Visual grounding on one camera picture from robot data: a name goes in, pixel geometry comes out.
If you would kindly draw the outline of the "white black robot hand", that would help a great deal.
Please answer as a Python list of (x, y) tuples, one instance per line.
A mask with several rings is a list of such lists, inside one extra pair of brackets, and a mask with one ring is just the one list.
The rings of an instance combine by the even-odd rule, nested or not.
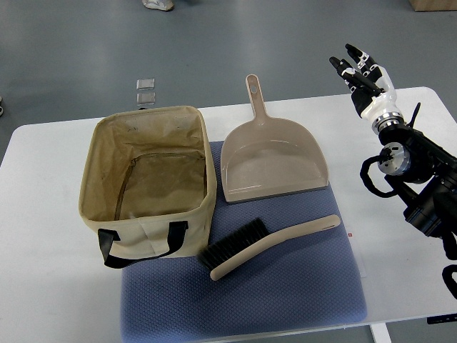
[(345, 48), (355, 66), (334, 56), (329, 61), (349, 88), (359, 117), (370, 123), (376, 135), (387, 126), (404, 123), (401, 110), (396, 106), (396, 90), (386, 69), (359, 48), (350, 44)]

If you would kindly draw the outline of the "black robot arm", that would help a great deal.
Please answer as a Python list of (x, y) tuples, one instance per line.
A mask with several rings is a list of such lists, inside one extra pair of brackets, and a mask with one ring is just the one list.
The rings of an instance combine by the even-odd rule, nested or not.
[(446, 257), (456, 261), (456, 158), (413, 128), (420, 106), (409, 123), (395, 112), (373, 120), (383, 148), (362, 163), (360, 177), (372, 194), (400, 197), (406, 222), (441, 239)]

